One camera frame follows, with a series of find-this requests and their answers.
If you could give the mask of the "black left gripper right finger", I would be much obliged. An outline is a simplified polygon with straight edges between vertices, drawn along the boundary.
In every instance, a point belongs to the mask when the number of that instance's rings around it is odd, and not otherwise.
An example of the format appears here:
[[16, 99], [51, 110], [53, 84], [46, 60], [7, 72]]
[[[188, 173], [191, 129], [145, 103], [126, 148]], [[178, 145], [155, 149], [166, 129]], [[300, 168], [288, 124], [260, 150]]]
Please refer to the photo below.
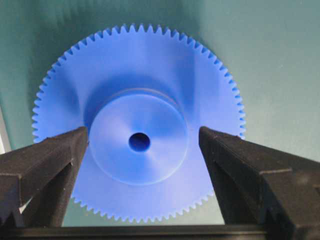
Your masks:
[[281, 240], [320, 237], [320, 164], [202, 126], [198, 144], [226, 224]]

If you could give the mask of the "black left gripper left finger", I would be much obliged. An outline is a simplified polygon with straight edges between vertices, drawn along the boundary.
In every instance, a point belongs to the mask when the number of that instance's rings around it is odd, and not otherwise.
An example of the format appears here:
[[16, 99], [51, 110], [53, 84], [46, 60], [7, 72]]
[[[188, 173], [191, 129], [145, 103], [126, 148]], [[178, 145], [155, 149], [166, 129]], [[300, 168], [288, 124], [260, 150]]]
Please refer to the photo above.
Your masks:
[[0, 156], [0, 226], [61, 227], [88, 147], [82, 126]]

